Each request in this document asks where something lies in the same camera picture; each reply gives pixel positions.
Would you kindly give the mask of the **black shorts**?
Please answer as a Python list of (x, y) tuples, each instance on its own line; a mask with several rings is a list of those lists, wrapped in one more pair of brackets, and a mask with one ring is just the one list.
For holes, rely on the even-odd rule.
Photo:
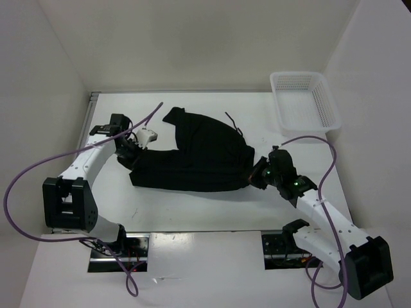
[(132, 185), (215, 193), (248, 186), (255, 149), (233, 127), (174, 107), (164, 117), (175, 127), (176, 149), (145, 150), (129, 174)]

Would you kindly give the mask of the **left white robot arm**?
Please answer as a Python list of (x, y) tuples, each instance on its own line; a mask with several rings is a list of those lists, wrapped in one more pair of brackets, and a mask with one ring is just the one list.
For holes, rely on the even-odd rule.
[(116, 155), (128, 169), (157, 134), (147, 128), (133, 132), (131, 120), (123, 114), (112, 114), (108, 124), (96, 125), (89, 133), (85, 151), (58, 177), (42, 184), (46, 226), (82, 232), (94, 238), (93, 248), (105, 248), (113, 256), (126, 253), (125, 228), (98, 213), (92, 185), (107, 160)]

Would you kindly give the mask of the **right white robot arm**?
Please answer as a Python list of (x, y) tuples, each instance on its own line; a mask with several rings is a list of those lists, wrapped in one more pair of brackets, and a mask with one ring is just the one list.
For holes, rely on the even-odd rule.
[(308, 177), (298, 175), (291, 155), (274, 147), (252, 168), (248, 181), (258, 189), (275, 187), (280, 196), (320, 229), (297, 219), (282, 229), (286, 254), (304, 250), (332, 269), (347, 293), (361, 300), (394, 279), (388, 242), (371, 237), (330, 204)]

